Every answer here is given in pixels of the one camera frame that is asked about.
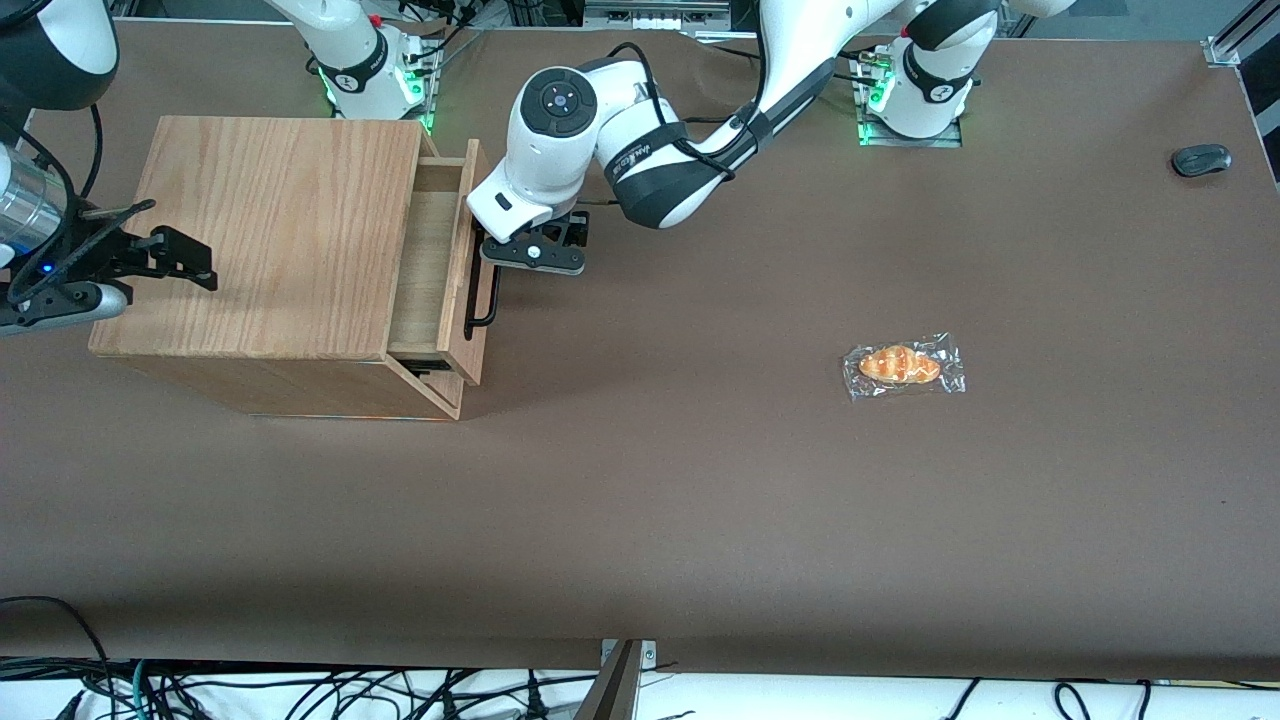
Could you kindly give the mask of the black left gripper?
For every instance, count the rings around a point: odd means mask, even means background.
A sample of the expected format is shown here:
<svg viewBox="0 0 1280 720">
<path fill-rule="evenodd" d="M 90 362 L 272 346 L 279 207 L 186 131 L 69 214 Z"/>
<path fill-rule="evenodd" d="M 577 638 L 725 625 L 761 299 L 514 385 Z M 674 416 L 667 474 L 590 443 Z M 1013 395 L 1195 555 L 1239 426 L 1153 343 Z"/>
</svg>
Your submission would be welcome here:
<svg viewBox="0 0 1280 720">
<path fill-rule="evenodd" d="M 502 247 L 581 249 L 586 246 L 590 224 L 589 211 L 567 211 L 544 222 L 525 222 L 507 240 L 495 240 L 483 225 L 474 227 L 476 251 L 486 263 L 502 259 Z"/>
</svg>

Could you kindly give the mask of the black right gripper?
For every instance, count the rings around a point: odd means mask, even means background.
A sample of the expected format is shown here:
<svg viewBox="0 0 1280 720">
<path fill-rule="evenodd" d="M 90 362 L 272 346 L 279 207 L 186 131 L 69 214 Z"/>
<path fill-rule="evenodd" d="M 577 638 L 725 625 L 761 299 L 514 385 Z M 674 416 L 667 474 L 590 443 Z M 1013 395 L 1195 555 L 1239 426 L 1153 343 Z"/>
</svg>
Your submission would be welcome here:
<svg viewBox="0 0 1280 720">
<path fill-rule="evenodd" d="M 133 217 L 150 210 L 150 205 L 131 205 L 113 210 L 90 209 L 87 217 L 72 215 L 55 231 L 55 236 L 37 249 L 18 256 L 8 282 L 10 301 L 28 301 L 50 287 L 69 282 L 99 281 L 119 290 L 125 300 L 133 299 L 127 277 L 170 277 L 195 283 L 214 292 L 218 273 L 212 250 L 169 225 L 157 225 L 145 238 L 124 229 Z M 148 259 L 154 260 L 154 268 Z"/>
</svg>

